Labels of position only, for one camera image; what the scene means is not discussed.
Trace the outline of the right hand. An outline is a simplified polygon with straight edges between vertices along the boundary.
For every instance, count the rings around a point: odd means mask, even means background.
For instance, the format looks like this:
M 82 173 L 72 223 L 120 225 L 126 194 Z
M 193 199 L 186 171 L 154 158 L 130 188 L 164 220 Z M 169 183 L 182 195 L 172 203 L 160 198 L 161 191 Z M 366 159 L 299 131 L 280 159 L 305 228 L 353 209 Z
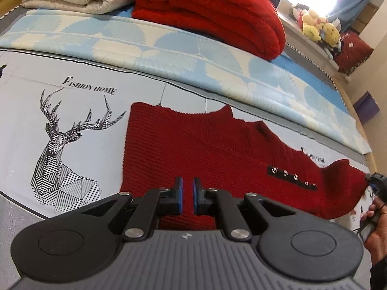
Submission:
M 386 257 L 387 209 L 386 204 L 378 196 L 374 198 L 368 211 L 363 214 L 361 221 L 364 222 L 368 218 L 373 218 L 375 213 L 379 213 L 377 226 L 364 242 L 365 248 L 371 255 L 372 266 L 375 266 Z

